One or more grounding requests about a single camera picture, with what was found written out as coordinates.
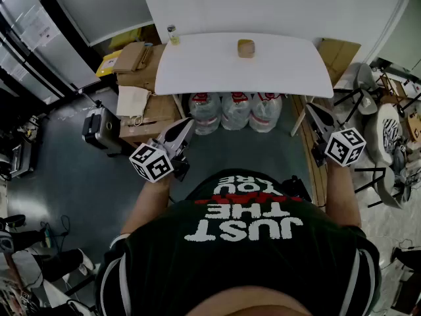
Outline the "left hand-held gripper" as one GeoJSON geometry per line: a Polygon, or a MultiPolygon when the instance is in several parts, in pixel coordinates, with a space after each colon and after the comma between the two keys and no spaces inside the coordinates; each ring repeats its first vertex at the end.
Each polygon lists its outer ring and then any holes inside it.
{"type": "Polygon", "coordinates": [[[151,183],[173,174],[182,181],[190,168],[184,156],[195,131],[195,121],[191,117],[177,120],[160,134],[160,141],[149,139],[142,143],[129,157],[138,175],[151,183]]]}

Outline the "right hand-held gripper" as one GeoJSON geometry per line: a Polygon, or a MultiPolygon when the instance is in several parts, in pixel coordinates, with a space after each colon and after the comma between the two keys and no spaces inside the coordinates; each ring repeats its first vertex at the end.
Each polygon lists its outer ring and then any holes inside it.
{"type": "Polygon", "coordinates": [[[317,140],[311,153],[321,167],[328,158],[344,167],[355,163],[366,146],[366,141],[354,127],[337,125],[336,116],[317,103],[307,103],[305,113],[317,140]]]}

